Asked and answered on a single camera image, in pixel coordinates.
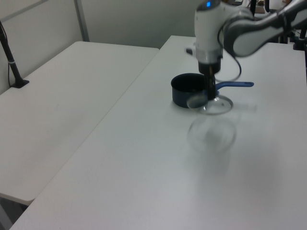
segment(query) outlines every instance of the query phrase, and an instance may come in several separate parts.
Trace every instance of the black cable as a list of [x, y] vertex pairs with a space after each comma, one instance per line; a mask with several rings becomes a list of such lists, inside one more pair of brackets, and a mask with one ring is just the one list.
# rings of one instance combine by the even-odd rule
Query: black cable
[[[4, 29], [1, 21], [0, 21], [0, 27], [1, 27], [2, 32], [4, 33], [6, 41], [8, 41], [8, 37], [6, 35], [5, 29]], [[8, 63], [8, 82], [9, 82], [9, 86], [11, 87], [11, 83], [10, 83], [10, 64], [9, 63]]]
[[[223, 49], [224, 49], [224, 46], [223, 46], [223, 44], [221, 43], [220, 34], [221, 34], [221, 31], [223, 30], [224, 26], [226, 25], [226, 23], [227, 23], [227, 21], [221, 26], [221, 28], [219, 29], [219, 32], [217, 33], [217, 41], [218, 41], [219, 45], [221, 46], [221, 48], [223, 48]], [[233, 79], [228, 80], [228, 81], [236, 81], [236, 80], [238, 80], [238, 79], [240, 78], [240, 76], [241, 76], [241, 74], [242, 74], [242, 67], [241, 67], [241, 64], [240, 64], [240, 62], [236, 59], [235, 56], [231, 55], [227, 50], [226, 50], [226, 52], [236, 61], [236, 63], [237, 63], [238, 66], [239, 66], [239, 69], [240, 69], [239, 75], [236, 76], [236, 77], [233, 78]], [[224, 80], [215, 79], [215, 81], [217, 81], [217, 82], [222, 82], [222, 81], [224, 81]]]
[[3, 33], [4, 33], [5, 39], [6, 39], [6, 41], [7, 41], [7, 40], [8, 40], [8, 37], [7, 37], [7, 35], [6, 35], [5, 29], [4, 29], [4, 27], [3, 27], [2, 23], [1, 23], [1, 21], [0, 21], [0, 26], [1, 26], [1, 30], [2, 30]]
[[10, 83], [10, 64], [8, 63], [8, 82], [9, 82], [9, 86], [11, 87], [11, 83]]

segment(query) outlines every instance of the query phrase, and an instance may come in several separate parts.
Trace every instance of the white tabletop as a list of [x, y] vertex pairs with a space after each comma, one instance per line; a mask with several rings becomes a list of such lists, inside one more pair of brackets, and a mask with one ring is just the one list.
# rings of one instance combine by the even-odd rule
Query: white tabletop
[[[12, 230], [306, 229], [304, 53], [268, 44], [240, 59], [255, 86], [221, 89], [233, 110], [203, 116], [172, 102], [172, 78], [198, 70], [193, 41], [166, 42]], [[237, 71], [225, 55], [216, 77]], [[188, 130], [205, 118], [201, 150]]]
[[30, 204], [157, 49], [77, 42], [0, 96], [0, 197]]

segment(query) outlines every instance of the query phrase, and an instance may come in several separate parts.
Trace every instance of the blue handle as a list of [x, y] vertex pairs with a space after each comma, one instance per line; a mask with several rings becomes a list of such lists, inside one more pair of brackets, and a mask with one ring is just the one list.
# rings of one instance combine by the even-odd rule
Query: blue handle
[[222, 87], [252, 87], [254, 86], [253, 82], [246, 81], [223, 81], [215, 85], [216, 90], [219, 90]]

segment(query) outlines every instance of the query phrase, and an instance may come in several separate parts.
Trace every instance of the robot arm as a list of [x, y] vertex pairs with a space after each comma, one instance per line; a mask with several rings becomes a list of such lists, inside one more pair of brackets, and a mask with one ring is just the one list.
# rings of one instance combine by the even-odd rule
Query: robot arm
[[258, 22], [245, 7], [206, 0], [195, 13], [195, 48], [186, 52], [197, 58], [199, 71], [205, 77], [212, 76], [221, 69], [221, 44], [233, 57], [246, 57], [269, 39], [286, 34], [304, 23], [307, 23], [306, 0], [296, 0], [282, 11]]
[[237, 19], [227, 23], [224, 27], [224, 48], [234, 57], [246, 57], [271, 38], [287, 34], [304, 23], [307, 23], [307, 1], [297, 0], [258, 22]]

